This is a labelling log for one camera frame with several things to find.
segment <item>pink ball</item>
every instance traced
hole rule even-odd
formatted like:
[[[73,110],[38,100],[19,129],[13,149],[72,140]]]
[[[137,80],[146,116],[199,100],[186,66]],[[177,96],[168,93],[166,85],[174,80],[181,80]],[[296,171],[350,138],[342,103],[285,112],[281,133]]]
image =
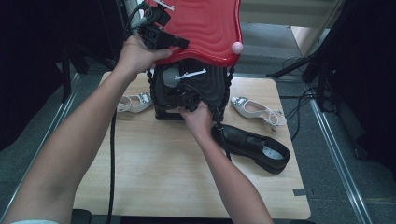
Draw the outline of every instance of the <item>pink ball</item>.
[[[231,46],[234,54],[241,54],[244,49],[244,45],[241,42],[234,42]]]

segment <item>white sleeve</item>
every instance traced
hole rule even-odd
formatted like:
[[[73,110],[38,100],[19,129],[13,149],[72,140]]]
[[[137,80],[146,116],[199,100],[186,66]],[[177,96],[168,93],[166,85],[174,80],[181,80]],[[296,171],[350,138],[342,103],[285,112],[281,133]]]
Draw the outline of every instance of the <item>white sleeve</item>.
[[[12,224],[59,224],[59,223],[48,220],[24,220],[24,221],[13,222]]]

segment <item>hand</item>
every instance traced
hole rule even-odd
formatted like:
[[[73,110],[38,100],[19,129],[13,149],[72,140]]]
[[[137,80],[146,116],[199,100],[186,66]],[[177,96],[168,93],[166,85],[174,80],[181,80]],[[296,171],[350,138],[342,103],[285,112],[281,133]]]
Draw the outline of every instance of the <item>hand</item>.
[[[145,72],[155,61],[172,55],[170,49],[150,50],[140,37],[131,35],[125,42],[115,70],[130,76],[131,81],[138,73]]]
[[[198,108],[194,112],[190,112],[184,107],[180,107],[178,111],[184,120],[186,120],[188,129],[196,139],[210,135],[212,113],[210,113],[206,104],[201,102],[198,104]]]

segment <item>right hand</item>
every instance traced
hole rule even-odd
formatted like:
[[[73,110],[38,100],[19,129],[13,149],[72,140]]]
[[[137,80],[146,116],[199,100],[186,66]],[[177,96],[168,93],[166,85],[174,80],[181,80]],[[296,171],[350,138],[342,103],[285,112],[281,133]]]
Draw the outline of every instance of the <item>right hand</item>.
[[[210,135],[212,113],[210,113],[206,104],[201,102],[193,112],[186,110],[184,107],[180,107],[178,111],[184,120],[186,120],[187,128],[195,138]]]

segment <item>red plastic lid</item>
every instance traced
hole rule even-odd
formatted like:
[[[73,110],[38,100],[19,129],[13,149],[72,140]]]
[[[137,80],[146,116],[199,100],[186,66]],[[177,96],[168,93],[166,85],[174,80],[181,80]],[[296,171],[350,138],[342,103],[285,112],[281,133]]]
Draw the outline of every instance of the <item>red plastic lid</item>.
[[[152,6],[158,4],[147,0]],[[156,64],[173,63],[193,58],[220,67],[236,65],[240,54],[232,45],[242,43],[239,24],[240,0],[164,0],[175,11],[166,9],[171,20],[164,30],[190,40],[186,49],[171,48],[173,55]]]

